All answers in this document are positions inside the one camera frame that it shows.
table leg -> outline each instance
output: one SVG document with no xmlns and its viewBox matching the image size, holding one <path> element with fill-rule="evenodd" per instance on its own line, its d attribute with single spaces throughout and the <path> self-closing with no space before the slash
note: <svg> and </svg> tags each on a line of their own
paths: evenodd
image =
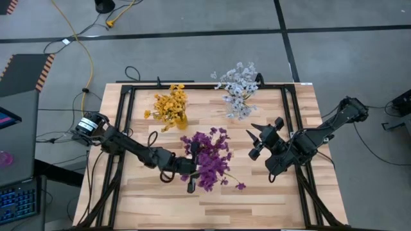
<svg viewBox="0 0 411 231">
<path fill-rule="evenodd" d="M 34 176 L 44 175 L 48 180 L 64 183 L 70 186 L 81 187 L 83 183 L 83 174 L 75 171 L 66 170 L 62 167 L 57 167 L 48 164 L 41 160 L 34 160 Z"/>
</svg>

yellow flower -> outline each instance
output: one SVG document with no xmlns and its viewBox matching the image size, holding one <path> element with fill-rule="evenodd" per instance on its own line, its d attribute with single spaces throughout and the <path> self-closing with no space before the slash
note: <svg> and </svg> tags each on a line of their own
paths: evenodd
<svg viewBox="0 0 411 231">
<path fill-rule="evenodd" d="M 145 118 L 145 119 L 149 118 L 150 114 L 151 114 L 150 111 L 149 111 L 149 110 L 146 110 L 146 111 L 144 112 L 144 118 Z"/>
</svg>

blue backlit keyboard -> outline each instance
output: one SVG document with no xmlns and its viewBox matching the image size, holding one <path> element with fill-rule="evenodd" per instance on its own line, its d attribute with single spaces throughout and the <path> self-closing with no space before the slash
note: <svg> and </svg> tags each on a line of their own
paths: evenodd
<svg viewBox="0 0 411 231">
<path fill-rule="evenodd" d="M 41 181 L 38 179 L 0 188 L 0 225 L 38 214 L 39 190 Z"/>
</svg>

gray floor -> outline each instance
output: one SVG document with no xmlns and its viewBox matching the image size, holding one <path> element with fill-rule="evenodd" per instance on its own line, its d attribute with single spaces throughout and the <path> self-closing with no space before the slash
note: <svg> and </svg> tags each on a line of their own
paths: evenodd
<svg viewBox="0 0 411 231">
<path fill-rule="evenodd" d="M 92 1 L 56 2 L 77 31 L 97 16 Z M 410 0 L 281 0 L 281 6 L 288 28 L 411 24 Z M 278 28 L 271 0 L 145 0 L 124 14 L 110 31 L 93 28 L 87 35 Z M 12 15 L 0 16 L 0 31 L 0 39 L 71 34 L 48 0 L 20 1 Z M 313 82 L 322 114 L 328 113 L 344 96 L 382 107 L 408 90 L 410 40 L 410 30 L 290 34 L 299 77 L 303 82 Z M 163 80 L 212 81 L 211 72 L 226 71 L 238 61 L 252 61 L 266 81 L 292 81 L 280 34 L 100 40 L 84 44 L 95 64 L 90 89 L 99 96 L 103 95 L 106 83 L 126 79 L 124 68 L 128 65 L 137 67 L 144 80 L 160 76 Z M 45 45 L 0 44 L 0 66 L 12 54 L 41 53 Z M 55 58 L 40 95 L 40 107 L 71 108 L 73 98 L 88 77 L 85 52 L 78 44 L 71 44 Z M 80 100 L 75 102 L 75 108 L 80 108 Z M 100 102 L 89 97 L 85 107 L 97 110 Z M 379 156 L 392 162 L 411 163 L 409 135 L 401 129 L 389 133 L 381 128 L 381 123 L 392 119 L 382 110 L 371 110 L 368 120 L 357 127 Z M 66 130 L 71 121 L 71 112 L 39 112 L 38 134 Z M 376 159 L 357 138 L 352 125 L 337 131 L 330 147 L 349 223 L 359 228 L 408 230 L 411 167 L 391 166 Z M 39 144 L 36 157 L 55 163 L 85 151 L 73 142 Z M 62 164 L 68 169 L 84 165 L 84 159 Z M 69 226 L 66 205 L 74 198 L 69 208 L 73 215 L 78 189 L 49 182 L 48 191 L 55 200 L 48 210 L 47 228 Z"/>
</svg>

wooden table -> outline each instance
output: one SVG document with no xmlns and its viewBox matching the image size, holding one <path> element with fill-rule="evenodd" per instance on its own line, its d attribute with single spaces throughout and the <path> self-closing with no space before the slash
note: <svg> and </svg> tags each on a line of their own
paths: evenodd
<svg viewBox="0 0 411 231">
<path fill-rule="evenodd" d="M 296 84 L 295 88 L 304 127 L 320 125 L 322 119 L 313 86 Z M 112 123 L 116 118 L 120 89 L 121 84 L 107 84 L 101 104 L 100 112 L 108 116 Z M 210 193 L 197 187 L 194 194 L 188 194 L 187 185 L 179 179 L 179 176 L 176 176 L 172 183 L 164 184 L 159 179 L 158 169 L 144 167 L 135 155 L 127 153 L 115 228 L 304 228 L 294 167 L 290 167 L 287 172 L 279 175 L 273 184 L 270 184 L 268 170 L 264 165 L 265 159 L 270 156 L 269 151 L 262 151 L 257 161 L 252 161 L 248 156 L 252 142 L 245 129 L 258 134 L 250 123 L 273 124 L 277 117 L 284 118 L 280 90 L 258 90 L 258 93 L 248 100 L 249 104 L 257 105 L 258 110 L 253 111 L 244 121 L 225 118 L 223 90 L 186 90 L 186 92 L 188 129 L 180 131 L 172 128 L 166 133 L 159 133 L 155 146 L 162 146 L 177 155 L 183 155 L 183 144 L 179 140 L 181 136 L 192 136 L 196 131 L 208 132 L 213 126 L 225 128 L 231 137 L 229 146 L 234 150 L 234 158 L 230 161 L 230 173 L 245 182 L 247 188 L 239 191 L 234 188 L 235 183 L 231 180 L 229 185 L 216 185 Z M 131 129 L 134 131 L 132 138 L 142 144 L 146 144 L 150 132 L 159 131 L 163 127 L 159 121 L 144 119 L 144 111 L 153 107 L 155 93 L 168 94 L 169 91 L 138 90 L 136 92 L 131 121 Z M 294 131 L 296 131 L 297 123 L 290 96 L 288 100 Z M 122 118 L 125 118 L 128 99 L 125 102 Z M 286 126 L 279 134 L 284 140 L 289 139 Z M 319 150 L 330 156 L 327 145 L 321 146 Z M 99 148 L 91 149 L 89 166 L 94 164 L 99 153 Z M 101 194 L 107 158 L 108 155 L 103 154 L 96 165 L 91 200 L 93 206 Z M 347 223 L 333 166 L 320 155 L 316 155 L 311 163 L 320 198 L 338 220 Z M 311 222 L 315 223 L 312 202 L 308 195 L 307 197 Z M 89 188 L 85 175 L 74 225 L 84 213 L 88 199 Z M 109 206 L 106 206 L 103 224 L 107 224 L 108 210 Z"/>
</svg>

